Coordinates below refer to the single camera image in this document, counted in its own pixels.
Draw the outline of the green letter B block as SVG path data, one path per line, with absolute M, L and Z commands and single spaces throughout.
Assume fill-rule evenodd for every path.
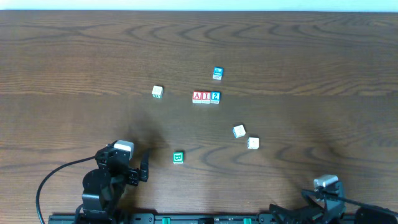
M 173 163 L 174 164 L 183 164 L 184 163 L 183 152 L 174 152 L 173 153 Z

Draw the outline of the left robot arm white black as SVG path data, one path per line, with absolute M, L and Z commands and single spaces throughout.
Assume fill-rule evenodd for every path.
M 140 167 L 132 168 L 134 144 L 118 140 L 100 149 L 94 156 L 98 165 L 82 181 L 83 203 L 76 209 L 74 223 L 133 223 L 128 212 L 118 208 L 127 185 L 137 186 L 149 178 L 150 150 L 144 153 Z

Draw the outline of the blue number 2 block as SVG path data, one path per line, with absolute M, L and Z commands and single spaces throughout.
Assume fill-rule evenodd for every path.
M 221 100 L 221 93 L 219 91 L 212 91 L 211 92 L 211 104 L 219 104 Z

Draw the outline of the red letter A block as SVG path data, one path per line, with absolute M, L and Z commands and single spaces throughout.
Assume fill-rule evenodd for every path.
M 192 95 L 192 103 L 201 104 L 202 93 L 202 91 L 194 91 Z

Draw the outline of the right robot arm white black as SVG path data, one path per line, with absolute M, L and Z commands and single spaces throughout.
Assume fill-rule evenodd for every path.
M 397 212 L 345 198 L 340 181 L 302 190 L 302 197 L 307 206 L 296 210 L 269 205 L 273 219 L 293 224 L 397 223 Z

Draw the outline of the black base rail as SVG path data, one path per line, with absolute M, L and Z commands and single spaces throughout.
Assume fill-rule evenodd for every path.
M 89 220 L 81 217 L 75 221 L 74 215 L 51 215 L 48 224 L 72 223 L 122 223 L 122 224 L 277 224 L 271 214 L 259 215 L 154 215 L 135 213 L 122 215 L 116 221 Z

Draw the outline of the white block number 4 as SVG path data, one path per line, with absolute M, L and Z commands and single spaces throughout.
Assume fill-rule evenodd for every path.
M 247 147 L 248 149 L 259 149 L 259 138 L 249 137 Z

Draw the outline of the beige block green side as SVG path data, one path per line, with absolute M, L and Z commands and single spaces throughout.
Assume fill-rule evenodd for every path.
M 153 96 L 154 98 L 159 98 L 159 99 L 161 99 L 162 96 L 163 96 L 163 92 L 164 92 L 164 89 L 163 89 L 162 86 L 154 85 L 154 86 L 153 86 L 153 89 L 152 89 L 152 96 Z

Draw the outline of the red letter I block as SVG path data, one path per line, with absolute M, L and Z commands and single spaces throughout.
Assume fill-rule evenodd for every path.
M 201 103 L 202 104 L 210 104 L 211 103 L 211 92 L 203 91 L 201 93 Z

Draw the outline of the blue picture block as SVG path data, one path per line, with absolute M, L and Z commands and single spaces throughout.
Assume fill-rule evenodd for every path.
M 215 67 L 213 69 L 212 79 L 221 80 L 222 77 L 223 77 L 223 68 L 222 67 Z

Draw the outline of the white block number 8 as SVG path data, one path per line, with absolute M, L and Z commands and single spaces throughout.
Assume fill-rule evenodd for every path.
M 243 124 L 233 127 L 233 134 L 235 138 L 241 138 L 246 135 L 246 130 Z

